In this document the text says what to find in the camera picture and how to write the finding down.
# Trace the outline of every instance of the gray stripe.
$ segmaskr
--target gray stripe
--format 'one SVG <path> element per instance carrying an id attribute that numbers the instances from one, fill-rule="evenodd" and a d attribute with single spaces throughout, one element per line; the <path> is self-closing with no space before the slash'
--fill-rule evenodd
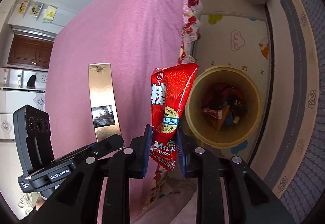
<path id="1" fill-rule="evenodd" d="M 279 180 L 295 147 L 303 120 L 307 92 L 306 49 L 297 11 L 292 0 L 280 0 L 280 2 L 288 19 L 294 53 L 294 94 L 282 143 L 272 166 L 264 178 L 264 182 L 270 189 L 273 189 Z"/>

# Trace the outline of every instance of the firework graphic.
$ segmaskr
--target firework graphic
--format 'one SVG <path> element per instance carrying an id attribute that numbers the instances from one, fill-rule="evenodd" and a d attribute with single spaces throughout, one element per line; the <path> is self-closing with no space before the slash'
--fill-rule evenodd
<path id="1" fill-rule="evenodd" d="M 184 71 L 173 71 L 166 74 L 166 94 L 169 97 L 180 98 L 183 92 L 189 92 L 187 85 L 190 77 Z"/>

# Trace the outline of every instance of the black sleeve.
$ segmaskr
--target black sleeve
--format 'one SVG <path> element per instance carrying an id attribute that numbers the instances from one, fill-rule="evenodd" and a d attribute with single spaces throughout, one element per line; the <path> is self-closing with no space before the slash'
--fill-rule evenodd
<path id="1" fill-rule="evenodd" d="M 36 207 L 33 208 L 33 210 L 26 216 L 24 217 L 22 220 L 21 220 L 21 223 L 22 224 L 28 224 L 31 217 L 34 216 L 36 213 Z"/>

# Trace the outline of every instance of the camera lens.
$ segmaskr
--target camera lens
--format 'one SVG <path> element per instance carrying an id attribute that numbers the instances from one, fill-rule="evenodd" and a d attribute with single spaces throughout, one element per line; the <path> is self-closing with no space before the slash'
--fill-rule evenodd
<path id="1" fill-rule="evenodd" d="M 43 121 L 42 121 L 41 118 L 38 118 L 38 119 L 37 119 L 37 128 L 38 128 L 38 130 L 39 130 L 40 132 L 43 132 L 44 127 L 43 127 Z"/>
<path id="2" fill-rule="evenodd" d="M 46 120 L 46 121 L 45 121 L 45 130 L 48 131 L 49 129 L 50 129 L 50 126 L 48 125 L 48 121 Z"/>
<path id="3" fill-rule="evenodd" d="M 35 120 L 34 120 L 33 117 L 30 117 L 30 118 L 29 118 L 29 128 L 30 128 L 31 130 L 35 130 Z"/>

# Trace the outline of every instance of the silver screw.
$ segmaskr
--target silver screw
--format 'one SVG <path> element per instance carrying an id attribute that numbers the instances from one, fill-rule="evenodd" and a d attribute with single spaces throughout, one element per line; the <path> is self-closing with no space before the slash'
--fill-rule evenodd
<path id="1" fill-rule="evenodd" d="M 92 164 L 95 161 L 96 161 L 96 158 L 95 157 L 92 157 L 92 156 L 87 157 L 87 159 L 86 159 L 86 163 L 87 164 Z"/>
<path id="2" fill-rule="evenodd" d="M 123 150 L 123 153 L 125 153 L 125 154 L 131 154 L 131 153 L 133 153 L 133 149 L 132 148 L 125 148 Z"/>
<path id="3" fill-rule="evenodd" d="M 235 163 L 235 164 L 240 164 L 242 162 L 242 159 L 239 157 L 239 156 L 234 156 L 232 158 L 232 161 Z"/>
<path id="4" fill-rule="evenodd" d="M 196 152 L 197 154 L 203 154 L 203 153 L 205 152 L 205 150 L 204 150 L 204 148 L 202 148 L 202 147 L 196 147 L 196 148 L 195 148 L 195 152 Z"/>

